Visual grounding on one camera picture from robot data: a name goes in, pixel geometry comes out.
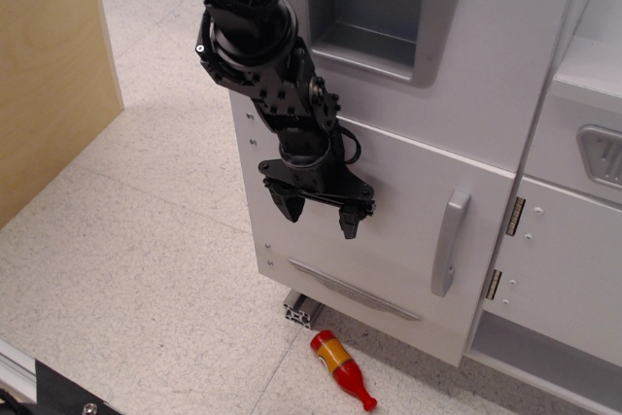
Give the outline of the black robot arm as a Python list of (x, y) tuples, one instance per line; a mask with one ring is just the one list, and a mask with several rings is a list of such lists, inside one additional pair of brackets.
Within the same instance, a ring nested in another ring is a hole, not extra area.
[(347, 239), (372, 215), (372, 186), (355, 176), (337, 120), (338, 97), (316, 74), (287, 0), (204, 0), (195, 46), (212, 80), (254, 104), (278, 138), (279, 156), (259, 163), (263, 183), (284, 217), (298, 221), (306, 200), (339, 210)]

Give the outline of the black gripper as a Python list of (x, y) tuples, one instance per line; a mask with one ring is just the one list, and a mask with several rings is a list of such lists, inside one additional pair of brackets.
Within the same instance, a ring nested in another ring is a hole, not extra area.
[(259, 172), (274, 204), (290, 222), (296, 223), (307, 199), (339, 208), (339, 225), (345, 239), (357, 236), (358, 226), (374, 210), (371, 185), (355, 176), (349, 165), (361, 149), (347, 160), (328, 151), (313, 164), (294, 166), (279, 159), (262, 161)]

